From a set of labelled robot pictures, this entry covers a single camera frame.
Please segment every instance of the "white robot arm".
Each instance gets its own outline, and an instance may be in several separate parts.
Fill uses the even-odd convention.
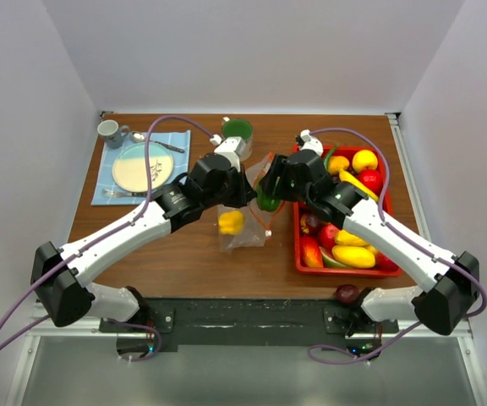
[[[450,334],[478,298],[476,287],[452,267],[456,264],[478,280],[478,261],[467,252],[454,256],[387,214],[381,219],[377,204],[366,194],[351,184],[332,180],[320,159],[322,144],[309,131],[304,131],[297,140],[300,151],[291,156],[275,156],[269,172],[260,181],[263,191],[274,198],[304,202],[321,220],[368,241],[417,283],[411,288],[364,291],[356,304],[361,321],[419,320],[439,334]],[[74,257],[68,266],[36,289],[54,324],[67,326],[85,315],[145,324],[150,310],[136,289],[109,288],[93,281],[141,245],[198,220],[203,210],[219,204],[246,206],[256,193],[239,163],[241,150],[241,139],[225,140],[213,154],[196,163],[184,182],[161,186],[147,204],[127,216],[59,250],[51,243],[42,245],[36,252],[32,282],[59,261]],[[393,233],[387,223],[401,235]],[[100,242],[92,244],[99,238]],[[416,249],[415,243],[425,246],[430,255]],[[88,244],[91,247],[83,250]],[[451,259],[452,265],[437,258]]]

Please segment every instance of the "blue placemat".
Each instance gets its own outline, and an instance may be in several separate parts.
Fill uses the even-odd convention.
[[[183,148],[185,152],[180,154],[179,152],[168,150],[174,160],[174,169],[168,178],[167,183],[170,183],[180,173],[187,172],[189,167],[189,151],[191,145],[191,131],[188,130],[185,133],[153,133],[151,139],[155,141],[161,141],[166,144],[178,146]],[[104,189],[119,190],[124,192],[122,188],[116,185],[114,178],[112,177],[112,165],[116,161],[119,154],[122,153],[128,147],[134,145],[134,141],[130,137],[126,137],[121,148],[113,150],[104,145],[101,157],[101,166],[99,167],[99,175],[97,176],[97,184],[95,186],[95,192],[93,193],[92,206],[128,206],[138,205],[144,201],[143,197],[119,197],[111,198],[102,194]]]

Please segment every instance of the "gray mug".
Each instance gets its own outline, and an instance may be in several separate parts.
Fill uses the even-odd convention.
[[[114,120],[105,120],[97,126],[97,133],[110,148],[116,149],[123,145],[123,139],[131,132],[128,125],[119,124]]]

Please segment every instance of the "wooden table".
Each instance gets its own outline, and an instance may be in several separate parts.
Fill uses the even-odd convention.
[[[113,114],[120,124],[146,131],[155,114]],[[186,115],[214,133],[220,132],[222,115]],[[270,151],[290,154],[294,136],[302,129],[348,127],[369,136],[384,151],[391,165],[391,199],[395,217],[417,231],[391,127],[386,116],[241,115],[254,127],[253,156],[247,167]],[[178,121],[162,123],[156,131],[186,130]],[[350,134],[322,134],[324,144],[365,145]],[[189,167],[213,150],[206,135],[192,129]],[[131,211],[130,206],[92,206],[91,199],[101,160],[102,142],[97,141],[80,197],[69,241],[82,239]],[[285,205],[274,223],[273,237],[263,248],[242,248],[222,253],[216,226],[217,210],[167,238],[148,244],[105,270],[96,282],[120,288],[134,286],[144,296],[231,298],[327,298],[336,286],[399,288],[413,285],[409,276],[367,279],[317,277],[297,273],[294,266],[292,207]]]

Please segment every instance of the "white plate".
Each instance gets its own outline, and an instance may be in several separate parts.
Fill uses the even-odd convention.
[[[112,166],[116,184],[129,192],[146,192],[148,183],[144,159],[145,144],[132,145],[123,151]],[[162,145],[150,143],[151,187],[164,184],[174,169],[172,155]]]

